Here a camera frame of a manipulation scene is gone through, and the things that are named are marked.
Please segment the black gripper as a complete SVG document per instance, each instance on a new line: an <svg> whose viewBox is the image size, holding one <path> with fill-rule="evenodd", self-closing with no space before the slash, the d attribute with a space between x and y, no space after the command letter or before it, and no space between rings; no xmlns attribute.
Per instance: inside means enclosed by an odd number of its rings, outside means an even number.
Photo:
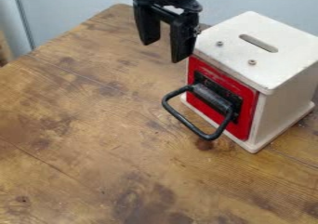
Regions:
<svg viewBox="0 0 318 224"><path fill-rule="evenodd" d="M167 9L175 7L185 13L178 15ZM199 13L203 10L197 0L134 0L134 19L139 38L145 46L161 39L161 20L170 24L171 61L178 63L194 51L201 33Z"/></svg>

